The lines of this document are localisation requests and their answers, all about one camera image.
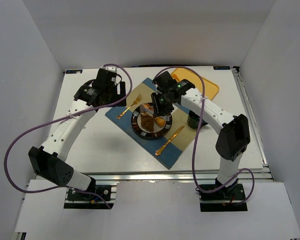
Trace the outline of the small striped croissant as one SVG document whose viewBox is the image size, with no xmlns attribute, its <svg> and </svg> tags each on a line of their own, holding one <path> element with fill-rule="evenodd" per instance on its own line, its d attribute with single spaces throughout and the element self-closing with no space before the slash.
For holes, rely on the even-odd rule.
<svg viewBox="0 0 300 240">
<path fill-rule="evenodd" d="M 154 118 L 154 121 L 155 123 L 160 127 L 160 128 L 163 128 L 166 124 L 166 120 L 162 117 L 155 117 Z"/>
</svg>

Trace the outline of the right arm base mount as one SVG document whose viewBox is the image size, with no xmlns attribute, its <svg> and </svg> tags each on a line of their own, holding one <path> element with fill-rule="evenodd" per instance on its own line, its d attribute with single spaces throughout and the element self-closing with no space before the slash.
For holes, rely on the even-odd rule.
<svg viewBox="0 0 300 240">
<path fill-rule="evenodd" d="M 202 213 L 216 212 L 247 212 L 247 203 L 241 203 L 246 199 L 243 185 L 238 183 L 229 193 L 222 190 L 214 193 L 203 193 L 198 188 L 200 211 Z"/>
</svg>

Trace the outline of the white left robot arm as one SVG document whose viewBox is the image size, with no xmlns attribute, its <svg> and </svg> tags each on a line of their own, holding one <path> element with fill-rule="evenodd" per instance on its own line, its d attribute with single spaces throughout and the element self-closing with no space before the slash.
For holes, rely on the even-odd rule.
<svg viewBox="0 0 300 240">
<path fill-rule="evenodd" d="M 97 107 L 108 104 L 124 106 L 119 102 L 126 94 L 126 86 L 117 81 L 117 67 L 101 67 L 96 78 L 83 84 L 73 96 L 67 119 L 62 120 L 55 131 L 39 147 L 32 147 L 28 156 L 34 172 L 59 187 L 70 187 L 80 191 L 95 191 L 96 181 L 75 170 L 66 163 L 68 154 L 88 121 L 97 113 Z"/>
</svg>

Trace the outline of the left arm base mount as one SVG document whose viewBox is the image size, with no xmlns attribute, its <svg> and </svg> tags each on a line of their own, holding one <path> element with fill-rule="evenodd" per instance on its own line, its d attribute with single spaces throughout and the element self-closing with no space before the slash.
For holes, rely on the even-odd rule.
<svg viewBox="0 0 300 240">
<path fill-rule="evenodd" d="M 112 188 L 113 186 L 110 184 L 97 184 L 92 191 L 97 196 L 70 189 L 66 193 L 63 208 L 75 210 L 109 210 L 113 207 L 115 200 Z"/>
</svg>

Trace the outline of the chocolate croissant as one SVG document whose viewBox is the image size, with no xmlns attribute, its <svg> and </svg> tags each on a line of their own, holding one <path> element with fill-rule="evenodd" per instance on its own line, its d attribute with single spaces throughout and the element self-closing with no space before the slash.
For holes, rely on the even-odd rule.
<svg viewBox="0 0 300 240">
<path fill-rule="evenodd" d="M 141 126 L 144 130 L 152 133 L 154 131 L 154 118 L 151 115 L 141 115 Z"/>
</svg>

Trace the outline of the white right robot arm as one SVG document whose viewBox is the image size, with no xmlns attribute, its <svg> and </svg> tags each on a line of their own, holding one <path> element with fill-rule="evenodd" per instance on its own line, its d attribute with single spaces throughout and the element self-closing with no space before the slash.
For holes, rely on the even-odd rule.
<svg viewBox="0 0 300 240">
<path fill-rule="evenodd" d="M 168 71 L 157 74 L 151 94 L 155 116 L 166 116 L 178 104 L 199 116 L 218 135 L 215 149 L 220 155 L 216 190 L 228 193 L 238 182 L 238 169 L 243 153 L 251 141 L 248 118 L 229 113 L 205 97 L 203 91 L 187 79 L 175 80 Z"/>
</svg>

